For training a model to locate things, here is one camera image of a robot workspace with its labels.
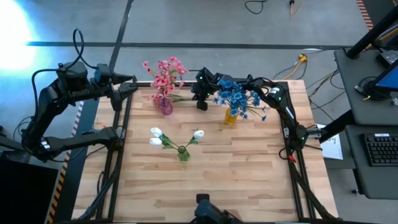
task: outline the flower bouquet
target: flower bouquet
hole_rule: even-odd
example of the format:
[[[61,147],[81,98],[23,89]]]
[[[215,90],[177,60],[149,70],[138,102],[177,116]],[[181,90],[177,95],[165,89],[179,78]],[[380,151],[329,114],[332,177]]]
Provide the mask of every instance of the flower bouquet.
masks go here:
[[[256,110],[262,110],[265,113],[266,107],[258,108],[260,106],[260,96],[254,91],[243,90],[241,84],[231,81],[220,80],[217,83],[221,86],[218,90],[218,97],[214,98],[214,102],[220,105],[228,105],[229,108],[225,113],[225,122],[234,124],[238,116],[243,119],[248,118],[247,112],[258,115],[265,121],[267,116],[261,116]]]
[[[169,60],[159,60],[155,71],[148,67],[148,61],[145,61],[142,65],[155,78],[150,86],[157,89],[157,94],[153,95],[152,99],[155,106],[159,107],[164,115],[170,115],[173,112],[172,102],[192,100],[189,97],[171,94],[171,91],[177,85],[179,87],[184,85],[182,77],[188,72],[176,57],[170,57]],[[177,77],[180,77],[180,83],[177,83]]]
[[[161,146],[162,149],[175,149],[178,151],[178,159],[180,162],[187,162],[191,155],[187,151],[187,147],[190,144],[198,144],[197,140],[200,140],[205,135],[205,132],[202,130],[195,131],[189,143],[186,146],[178,146],[176,145],[169,137],[167,137],[162,130],[159,128],[151,128],[150,131],[155,136],[155,138],[151,138],[149,144],[153,146]]]

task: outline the vase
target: vase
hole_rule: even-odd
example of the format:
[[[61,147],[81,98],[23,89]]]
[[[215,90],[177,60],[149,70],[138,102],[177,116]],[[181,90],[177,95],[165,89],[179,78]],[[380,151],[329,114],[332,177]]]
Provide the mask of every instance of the vase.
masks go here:
[[[159,100],[159,108],[164,115],[170,115],[173,113],[172,101],[167,98]]]
[[[178,147],[178,159],[180,162],[187,162],[189,158],[191,158],[191,155],[187,151],[187,148],[184,146]]]
[[[228,109],[225,111],[225,118],[224,118],[224,120],[225,120],[225,122],[226,122],[227,124],[234,124],[234,123],[236,122],[237,118],[238,118],[238,115],[231,115],[231,108],[228,108]]]

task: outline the keyboard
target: keyboard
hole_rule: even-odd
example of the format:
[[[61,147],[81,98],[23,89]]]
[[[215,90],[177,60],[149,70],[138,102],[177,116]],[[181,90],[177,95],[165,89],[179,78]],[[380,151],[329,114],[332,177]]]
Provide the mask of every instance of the keyboard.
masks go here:
[[[398,134],[362,134],[370,166],[398,166]]]

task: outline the wooden table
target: wooden table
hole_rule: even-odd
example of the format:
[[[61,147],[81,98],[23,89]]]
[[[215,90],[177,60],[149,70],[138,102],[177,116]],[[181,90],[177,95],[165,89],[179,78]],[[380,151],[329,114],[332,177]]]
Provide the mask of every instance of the wooden table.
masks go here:
[[[289,81],[289,88],[298,121],[312,125],[304,82]],[[188,88],[174,93],[192,96]],[[285,146],[276,110],[267,107],[265,122],[249,116],[230,126],[224,123],[223,106],[209,103],[208,111],[201,111],[194,101],[179,102],[174,104],[172,115],[164,116],[151,102],[152,94],[151,88],[140,88],[132,98],[114,221],[189,222],[194,218],[199,193],[210,194],[213,204],[245,222],[297,220],[289,168],[278,156]],[[95,128],[111,126],[113,117],[109,99],[102,98]],[[188,147],[192,157],[181,163],[175,150],[149,144],[152,127],[163,130],[177,144],[186,143],[197,128],[205,131],[205,137],[199,145]],[[314,139],[307,144],[319,146]],[[88,152],[99,147],[92,146]],[[322,152],[306,147],[303,154],[313,192],[331,214],[337,215]],[[95,198],[105,158],[105,149],[87,158],[73,217],[81,215]],[[300,193],[308,216],[305,197]]]

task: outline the white artificial tulips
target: white artificial tulips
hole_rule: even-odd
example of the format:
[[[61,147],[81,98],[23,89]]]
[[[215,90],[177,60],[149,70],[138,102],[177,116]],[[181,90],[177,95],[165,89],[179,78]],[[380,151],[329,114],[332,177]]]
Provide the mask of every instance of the white artificial tulips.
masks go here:
[[[194,137],[196,140],[201,140],[201,139],[204,137],[204,135],[205,135],[205,132],[202,131],[202,130],[195,131],[195,133],[193,133],[193,137]]]
[[[151,144],[153,146],[161,146],[162,145],[162,140],[160,140],[160,138],[151,138],[149,140],[149,144]]]
[[[162,130],[160,130],[159,128],[151,128],[150,131],[157,138],[159,138],[163,135]]]

